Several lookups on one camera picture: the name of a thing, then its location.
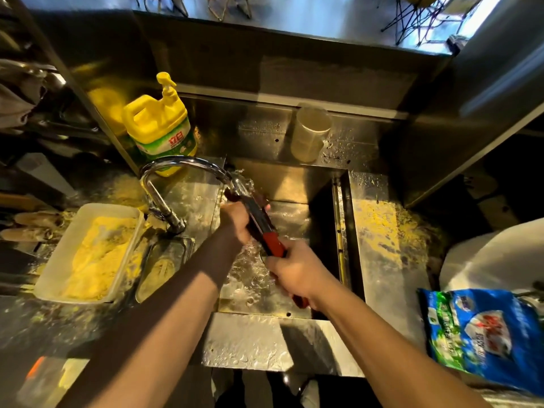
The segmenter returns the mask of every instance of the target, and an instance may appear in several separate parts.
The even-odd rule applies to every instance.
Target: person
[[[220,226],[183,271],[131,309],[100,341],[58,405],[162,407],[189,363],[236,255],[250,241],[245,207],[221,208]],[[339,283],[303,241],[282,240],[286,258],[267,267],[291,295],[332,322],[385,408],[484,408],[490,405]]]

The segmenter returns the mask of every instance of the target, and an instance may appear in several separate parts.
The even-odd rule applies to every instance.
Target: faucet
[[[245,180],[241,175],[236,173],[231,174],[207,160],[198,157],[183,156],[181,154],[156,158],[141,168],[140,184],[152,201],[150,212],[168,223],[169,226],[167,230],[170,233],[178,234],[183,232],[185,230],[186,222],[184,219],[180,219],[167,205],[155,186],[153,186],[153,183],[151,183],[150,176],[158,169],[182,165],[197,167],[198,169],[210,172],[221,183],[227,185],[235,194],[239,196],[251,196],[251,192],[248,191]]]

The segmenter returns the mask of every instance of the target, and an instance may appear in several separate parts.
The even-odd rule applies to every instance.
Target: metal pipe
[[[175,234],[181,233],[185,230],[186,222],[184,219],[180,219],[164,201],[163,197],[157,191],[153,183],[151,183],[151,174],[164,167],[183,165],[203,169],[213,174],[221,183],[228,185],[230,188],[233,187],[232,176],[228,171],[214,163],[198,157],[183,155],[164,156],[159,157],[142,167],[140,170],[140,184],[144,188],[146,194],[152,200],[153,206],[151,207],[150,211],[159,216],[160,219],[168,222],[168,231]]]

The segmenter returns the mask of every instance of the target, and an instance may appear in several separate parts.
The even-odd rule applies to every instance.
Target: person's left arm
[[[130,310],[99,347],[59,408],[162,407],[187,367],[236,255],[250,239],[240,203],[179,272]]]

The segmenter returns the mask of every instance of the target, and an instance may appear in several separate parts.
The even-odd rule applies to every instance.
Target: blue plastic bag
[[[437,362],[544,396],[544,334],[533,308],[507,290],[419,294]]]

